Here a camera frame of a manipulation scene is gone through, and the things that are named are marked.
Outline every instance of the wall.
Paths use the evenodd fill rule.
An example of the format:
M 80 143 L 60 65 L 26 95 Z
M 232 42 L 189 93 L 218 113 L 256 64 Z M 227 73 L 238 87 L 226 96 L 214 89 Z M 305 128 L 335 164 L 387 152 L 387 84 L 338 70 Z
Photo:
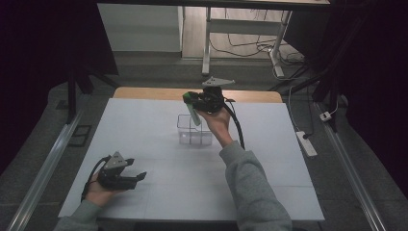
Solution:
M 98 8 L 113 51 L 181 51 L 181 7 L 98 4 Z

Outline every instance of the aluminum rail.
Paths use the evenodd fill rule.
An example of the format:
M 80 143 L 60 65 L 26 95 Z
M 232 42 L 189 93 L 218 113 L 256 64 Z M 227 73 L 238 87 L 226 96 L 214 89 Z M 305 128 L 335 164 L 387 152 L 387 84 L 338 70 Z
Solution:
M 78 111 L 76 116 L 72 119 L 70 124 L 66 124 L 51 148 L 50 153 L 42 164 L 41 169 L 38 172 L 36 179 L 27 191 L 23 201 L 18 207 L 12 222 L 9 224 L 7 230 L 17 231 L 24 230 L 31 215 L 33 214 L 36 206 L 44 192 L 55 167 L 61 159 L 64 150 L 68 144 L 70 137 L 72 136 L 79 120 L 81 119 L 87 103 L 90 100 L 90 95 L 82 94 L 78 99 Z
M 319 104 L 315 103 L 315 108 L 318 110 L 319 115 L 323 113 L 320 109 Z M 338 133 L 333 132 L 332 128 L 328 123 L 323 123 L 324 129 L 327 133 L 329 140 L 332 142 L 333 147 L 338 154 L 340 163 L 342 164 L 345 175 L 350 182 L 351 188 L 354 190 L 354 193 L 357 199 L 360 201 L 363 211 L 367 217 L 371 229 L 373 231 L 386 231 L 384 221 L 382 220 L 378 210 L 376 209 L 371 196 L 366 190 L 366 187 L 363 184 L 363 181 L 360 178 L 354 164 L 352 163 L 350 157 L 348 156 L 347 151 L 344 148 L 343 142 Z

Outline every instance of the black cable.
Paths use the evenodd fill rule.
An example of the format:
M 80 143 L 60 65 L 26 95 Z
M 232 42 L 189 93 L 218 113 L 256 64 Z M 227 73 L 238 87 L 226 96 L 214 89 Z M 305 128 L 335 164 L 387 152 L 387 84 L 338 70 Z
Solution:
M 225 11 L 224 17 L 225 17 L 226 19 L 229 18 L 227 9 L 224 9 L 224 11 Z M 267 19 L 267 14 L 268 14 L 268 10 L 265 11 L 264 21 Z M 228 37 L 228 42 L 230 43 L 231 46 L 236 47 L 236 46 L 245 46 L 245 45 L 253 45 L 253 44 L 256 44 L 257 50 L 259 50 L 259 46 L 260 46 L 260 45 L 268 46 L 268 48 L 273 47 L 273 45 L 270 45 L 270 44 L 259 44 L 259 43 L 261 43 L 261 42 L 276 41 L 276 39 L 270 39 L 270 40 L 259 41 L 259 39 L 261 38 L 261 36 L 258 36 L 257 41 L 255 41 L 255 42 L 233 44 L 233 43 L 231 42 L 230 34 L 227 34 L 227 37 Z
M 231 105 L 231 107 L 232 107 L 232 111 L 234 112 L 234 114 L 235 114 L 235 108 L 234 108 L 234 105 L 232 105 L 232 99 L 229 99 L 229 98 L 225 98 L 224 97 L 224 99 L 227 101 L 227 102 L 229 102 L 230 103 L 230 105 Z
M 304 139 L 307 139 L 308 137 L 312 136 L 312 135 L 315 133 L 315 125 L 314 125 L 314 123 L 313 123 L 312 110 L 310 109 L 310 98 L 309 98 L 309 94 L 310 94 L 310 92 L 309 92 L 309 86 L 307 86 L 307 87 L 306 87 L 306 96 L 307 96 L 307 105 L 308 105 L 308 108 L 309 108 L 310 123 L 311 123 L 311 125 L 312 125 L 312 132 L 309 133 L 309 134 L 305 134 L 305 135 L 303 136 Z
M 240 54 L 236 54 L 236 53 L 233 53 L 233 52 L 216 49 L 216 48 L 213 46 L 213 43 L 211 42 L 211 40 L 210 40 L 210 45 L 211 45 L 211 47 L 213 47 L 213 49 L 215 49 L 215 50 L 218 51 L 218 52 L 223 52 L 223 53 L 227 53 L 227 54 L 235 55 L 235 56 L 239 56 L 239 57 L 250 57 L 250 56 L 254 56 L 254 55 L 256 55 L 256 54 L 259 54 L 259 53 L 261 53 L 261 52 L 263 51 L 263 50 L 258 50 L 257 52 L 255 52 L 255 53 L 253 53 L 253 54 L 240 55 Z
M 263 43 L 257 43 L 256 44 L 256 49 L 259 51 L 264 51 L 265 49 L 269 50 L 269 49 L 273 49 L 275 44 L 263 44 Z
M 104 157 L 104 158 L 100 159 L 100 160 L 98 161 L 98 163 L 96 163 L 95 167 L 93 168 L 92 172 L 91 172 L 90 175 L 89 175 L 89 178 L 88 178 L 87 183 L 85 183 L 84 190 L 82 191 L 82 194 L 81 194 L 81 202 L 85 199 L 85 196 L 87 196 L 87 193 L 88 193 L 88 190 L 89 190 L 89 185 L 90 185 L 91 183 L 95 182 L 95 181 L 90 181 L 90 180 L 92 179 L 92 176 L 93 176 L 93 174 L 95 173 L 95 171 L 96 171 L 96 169 L 98 168 L 98 166 L 99 166 L 102 162 L 108 162 L 110 159 L 111 159 L 111 156 L 107 156 L 107 157 Z
M 271 87 L 270 89 L 268 89 L 268 91 L 273 91 L 273 90 L 277 90 L 279 87 L 281 87 L 282 85 L 285 85 L 286 82 L 288 81 L 292 81 L 297 79 L 298 76 L 302 75 L 304 72 L 306 72 L 309 69 L 309 66 L 304 64 L 303 66 L 301 66 L 300 68 L 297 69 L 297 71 L 292 74 L 288 79 L 285 79 L 286 81 L 281 82 L 279 84 L 276 84 L 275 86 Z
M 237 126 L 238 135 L 240 136 L 241 147 L 245 149 L 245 144 L 243 143 L 242 129 L 241 129 L 240 122 L 237 119 L 237 116 L 231 111 L 231 109 L 227 106 L 225 102 L 223 102 L 222 106 L 225 108 L 225 110 L 227 110 L 227 112 L 232 117 L 232 119 L 234 119 L 235 125 Z

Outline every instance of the cable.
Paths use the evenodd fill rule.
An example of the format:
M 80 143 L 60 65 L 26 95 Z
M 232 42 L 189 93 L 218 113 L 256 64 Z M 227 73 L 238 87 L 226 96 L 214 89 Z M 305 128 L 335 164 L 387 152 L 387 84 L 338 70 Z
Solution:
M 309 69 L 309 67 L 307 66 L 307 65 L 303 65 L 303 66 L 301 66 L 297 71 L 299 71 L 300 69 L 302 69 L 302 68 L 304 68 L 304 67 L 306 67 L 304 70 L 302 70 L 300 73 L 297 73 L 297 71 L 293 74 L 293 75 L 291 75 L 291 77 L 289 77 L 289 78 L 279 78 L 277 75 L 276 75 L 276 73 L 275 73 L 275 66 L 276 66 L 277 64 L 274 64 L 273 65 L 273 67 L 272 67 L 272 74 L 273 74 L 273 77 L 275 77 L 275 79 L 277 79 L 277 80 L 280 80 L 280 81 L 291 81 L 291 80 L 297 80 L 297 79 L 304 79 L 305 77 L 297 77 L 297 76 L 300 76 L 300 75 L 302 75 L 304 72 L 306 72 L 308 69 Z
M 231 109 L 227 106 L 227 104 L 225 102 L 223 102 L 222 106 L 224 107 L 225 110 L 227 110 L 227 112 L 229 113 L 229 115 L 232 117 L 232 119 L 235 122 L 235 125 L 237 126 L 237 130 L 238 130 L 238 135 L 240 136 L 240 144 L 241 147 L 243 149 L 245 149 L 245 144 L 243 143 L 243 135 L 242 135 L 242 129 L 241 129 L 241 125 L 240 122 L 237 119 L 237 116 L 231 111 Z
M 85 199 L 85 197 L 87 196 L 88 190 L 89 190 L 89 185 L 95 181 L 90 181 L 92 179 L 93 174 L 95 173 L 96 169 L 98 168 L 98 166 L 102 163 L 102 162 L 108 162 L 111 159 L 111 156 L 107 156 L 104 157 L 102 159 L 100 159 L 98 161 L 98 163 L 96 163 L 95 167 L 93 168 L 92 172 L 90 173 L 89 177 L 88 177 L 88 181 L 87 183 L 85 183 L 84 186 L 84 190 L 82 191 L 81 194 L 81 202 Z
M 315 125 L 313 123 L 313 118 L 312 118 L 312 110 L 310 109 L 310 98 L 309 98 L 309 86 L 306 87 L 306 96 L 307 96 L 307 105 L 308 105 L 308 109 L 309 109 L 309 116 L 310 116 L 310 123 L 312 125 L 312 132 L 309 134 L 305 134 L 303 136 L 304 139 L 312 136 L 315 133 Z
M 239 56 L 239 57 L 250 57 L 250 56 L 254 56 L 254 55 L 256 55 L 256 54 L 259 54 L 259 53 L 261 53 L 261 52 L 263 51 L 263 50 L 258 50 L 257 52 L 255 52 L 255 53 L 253 53 L 253 54 L 240 55 L 240 54 L 236 54 L 236 53 L 233 53 L 233 52 L 230 52 L 230 51 L 225 51 L 225 50 L 216 49 L 216 48 L 213 46 L 213 43 L 211 42 L 211 40 L 210 40 L 210 45 L 211 45 L 211 47 L 213 47 L 213 49 L 215 49 L 215 50 L 218 51 L 218 52 L 223 52 L 223 53 L 227 53 L 227 54 L 231 54 L 231 55 L 235 55 L 235 56 Z
M 234 105 L 232 105 L 232 102 L 233 102 L 232 100 L 233 100 L 233 99 L 229 99 L 229 98 L 225 98 L 225 97 L 224 97 L 224 99 L 225 99 L 225 101 L 227 101 L 227 102 L 229 102 L 229 103 L 230 103 L 231 108 L 232 108 L 232 111 L 233 111 L 233 112 L 234 112 L 234 114 L 235 114 L 235 108 L 234 108 Z
M 260 42 L 269 42 L 269 41 L 276 41 L 276 39 L 271 39 L 271 40 L 264 40 L 264 41 L 259 41 L 259 38 L 257 41 L 253 41 L 253 42 L 248 42 L 248 43 L 240 43 L 240 44 L 232 44 L 231 43 L 231 39 L 229 38 L 229 34 L 228 34 L 228 40 L 231 46 L 245 46 L 245 45 L 254 45 L 260 43 Z
M 336 109 L 330 113 L 330 115 L 336 113 L 337 109 L 339 108 L 339 100 L 336 102 Z
M 289 113 L 291 114 L 291 120 L 292 120 L 292 123 L 293 123 L 294 127 L 297 129 L 298 132 L 300 132 L 300 129 L 297 127 L 297 124 L 294 121 L 293 114 L 292 114 L 292 106 L 291 106 L 292 88 L 293 88 L 293 86 L 291 86 L 291 88 L 289 89 L 289 99 L 288 99 Z
M 304 70 L 302 70 L 300 73 L 297 73 L 299 70 L 301 70 L 302 68 L 304 68 L 304 67 L 306 67 L 306 69 L 304 69 Z M 282 80 L 282 81 L 291 81 L 292 79 L 296 79 L 295 77 L 296 76 L 298 76 L 298 75 L 301 75 L 301 74 L 303 74 L 306 70 L 308 70 L 309 69 L 309 67 L 308 66 L 306 66 L 306 65 L 303 65 L 303 66 L 301 66 L 300 68 L 298 68 L 297 69 L 297 71 L 294 73 L 294 74 L 292 74 L 292 76 L 290 76 L 288 79 L 280 79 L 280 80 Z M 279 87 L 281 87 L 282 85 L 284 85 L 285 84 L 285 82 L 281 82 L 281 83 L 278 83 L 278 84 L 276 84 L 275 86 L 273 86 L 273 87 L 271 87 L 270 89 L 268 89 L 268 91 L 273 91 L 273 90 L 277 90 L 277 89 L 279 89 Z
M 283 14 L 285 13 L 285 11 L 282 11 L 282 14 L 281 14 L 281 23 L 283 23 Z

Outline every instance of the table leg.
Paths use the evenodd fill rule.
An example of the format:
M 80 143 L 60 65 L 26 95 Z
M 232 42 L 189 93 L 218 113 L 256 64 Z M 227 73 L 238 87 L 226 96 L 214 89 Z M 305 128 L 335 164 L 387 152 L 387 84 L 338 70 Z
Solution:
M 285 35 L 286 32 L 286 28 L 288 26 L 288 22 L 289 22 L 289 18 L 291 17 L 291 13 L 292 12 L 283 12 L 283 18 L 281 21 L 281 26 L 279 28 L 279 32 L 278 35 L 276 36 L 276 42 L 273 45 L 273 49 L 269 50 L 269 56 L 270 59 L 272 60 L 272 64 L 273 64 L 273 69 L 275 70 L 276 76 L 278 78 L 282 78 L 284 77 L 284 73 L 282 71 L 282 67 L 280 65 L 280 62 L 277 58 L 277 54 L 279 52 L 279 46 L 282 42 L 283 36 Z
M 211 8 L 207 8 L 207 20 L 205 30 L 205 45 L 202 75 L 208 76 L 210 74 L 210 28 L 211 28 Z

